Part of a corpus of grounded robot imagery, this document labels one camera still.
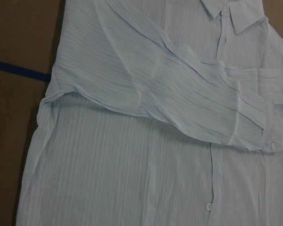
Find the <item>shirt collar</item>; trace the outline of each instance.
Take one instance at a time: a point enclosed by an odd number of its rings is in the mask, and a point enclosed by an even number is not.
[[[201,0],[212,17],[216,17],[225,5],[225,0]],[[235,34],[264,17],[262,0],[238,0],[228,3]]]

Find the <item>blue tape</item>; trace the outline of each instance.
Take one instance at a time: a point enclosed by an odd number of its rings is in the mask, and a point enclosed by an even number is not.
[[[44,81],[44,82],[50,82],[51,76],[50,74],[44,74],[41,72],[36,72],[30,69],[26,69],[23,67],[18,67],[15,65],[10,65],[6,64],[3,62],[0,62],[0,71],[12,73],[12,74],[17,74],[17,75],[22,75],[27,78],[31,79],[36,79],[39,81]]]

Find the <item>shirt cuff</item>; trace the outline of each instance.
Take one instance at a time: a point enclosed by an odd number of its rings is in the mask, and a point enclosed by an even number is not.
[[[283,104],[267,100],[267,129],[263,130],[262,152],[283,150]]]

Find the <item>shirt front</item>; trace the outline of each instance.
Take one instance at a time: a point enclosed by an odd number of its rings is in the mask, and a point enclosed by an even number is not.
[[[283,225],[283,40],[259,0],[68,0],[37,121],[19,226]]]

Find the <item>shirt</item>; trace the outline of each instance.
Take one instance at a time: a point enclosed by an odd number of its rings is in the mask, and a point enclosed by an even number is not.
[[[283,225],[283,40],[259,0],[67,0],[17,225]]]

